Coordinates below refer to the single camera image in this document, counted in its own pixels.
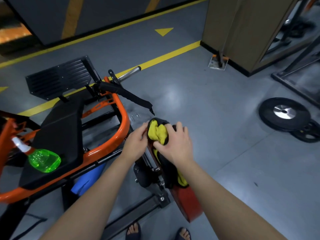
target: yellow cloth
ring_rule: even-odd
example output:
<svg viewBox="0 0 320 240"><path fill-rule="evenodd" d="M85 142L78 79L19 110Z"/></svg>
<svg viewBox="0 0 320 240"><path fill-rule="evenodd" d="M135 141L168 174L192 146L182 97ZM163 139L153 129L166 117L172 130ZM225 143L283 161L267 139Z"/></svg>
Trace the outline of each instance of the yellow cloth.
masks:
<svg viewBox="0 0 320 240"><path fill-rule="evenodd" d="M163 124L158 126L158 122L156 120L152 120L150 122L149 130L148 130L148 137L151 140L159 141L161 145L164 145L166 138L168 137L167 128ZM158 150L154 148L153 153L157 158L158 162L160 163L158 158ZM178 172L178 184L183 187L188 186L188 182L183 177L182 173L180 173L178 169L177 169L177 172Z"/></svg>

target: dark wall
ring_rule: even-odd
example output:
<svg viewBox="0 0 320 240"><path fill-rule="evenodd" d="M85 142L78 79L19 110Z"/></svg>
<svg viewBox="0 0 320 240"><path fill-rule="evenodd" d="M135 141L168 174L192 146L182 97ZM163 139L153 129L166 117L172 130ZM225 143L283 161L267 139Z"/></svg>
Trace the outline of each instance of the dark wall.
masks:
<svg viewBox="0 0 320 240"><path fill-rule="evenodd" d="M6 0L44 44L62 37L69 0ZM186 0L160 0L156 10ZM145 13L150 0L84 0L75 35Z"/></svg>

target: black weight plate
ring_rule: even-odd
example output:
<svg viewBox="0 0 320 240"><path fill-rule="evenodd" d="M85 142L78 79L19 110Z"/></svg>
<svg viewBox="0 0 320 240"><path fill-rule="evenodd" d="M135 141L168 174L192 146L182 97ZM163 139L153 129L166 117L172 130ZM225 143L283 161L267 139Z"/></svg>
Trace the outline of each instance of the black weight plate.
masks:
<svg viewBox="0 0 320 240"><path fill-rule="evenodd" d="M305 106L284 97L273 97L262 102L259 107L259 116L272 129L286 132L300 130L311 120L310 112Z"/></svg>
<svg viewBox="0 0 320 240"><path fill-rule="evenodd" d="M318 142L320 141L320 125L316 121L310 120L303 129L292 131L290 134L307 143Z"/></svg>

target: hand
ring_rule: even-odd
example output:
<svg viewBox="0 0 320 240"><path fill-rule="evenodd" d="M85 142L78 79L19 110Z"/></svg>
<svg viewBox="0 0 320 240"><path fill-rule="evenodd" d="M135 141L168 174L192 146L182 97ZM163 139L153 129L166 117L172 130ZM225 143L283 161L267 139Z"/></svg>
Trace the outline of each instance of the hand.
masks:
<svg viewBox="0 0 320 240"><path fill-rule="evenodd" d="M146 151L148 145L147 127L148 123L143 123L142 126L130 133L124 143L121 156L131 163L137 161Z"/></svg>
<svg viewBox="0 0 320 240"><path fill-rule="evenodd" d="M166 124L169 141L166 145L161 145L158 141L153 146L176 167L186 161L193 160L192 141L189 137L188 128L182 127L182 123L178 122L174 131L172 125Z"/></svg>

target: black slipper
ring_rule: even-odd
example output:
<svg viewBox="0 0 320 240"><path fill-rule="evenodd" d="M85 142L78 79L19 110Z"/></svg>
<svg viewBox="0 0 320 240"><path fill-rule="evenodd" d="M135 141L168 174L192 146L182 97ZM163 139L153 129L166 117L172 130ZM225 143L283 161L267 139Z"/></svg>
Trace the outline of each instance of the black slipper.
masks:
<svg viewBox="0 0 320 240"><path fill-rule="evenodd" d="M182 229L184 229L185 227L180 227L179 230L177 231L177 234L176 234L176 238L174 240L185 240L181 235L180 235L180 232ZM186 228L186 231L189 233L190 235L190 240L191 240L191 234L190 234L190 231Z"/></svg>
<svg viewBox="0 0 320 240"><path fill-rule="evenodd" d="M135 222L135 223L138 224L138 233L134 232L134 233L130 233L129 235L127 234L128 231L129 231L129 227L134 225L134 223L131 224L128 227L127 231L125 232L125 240L140 240L141 239L141 227L140 227L140 224L138 222Z"/></svg>

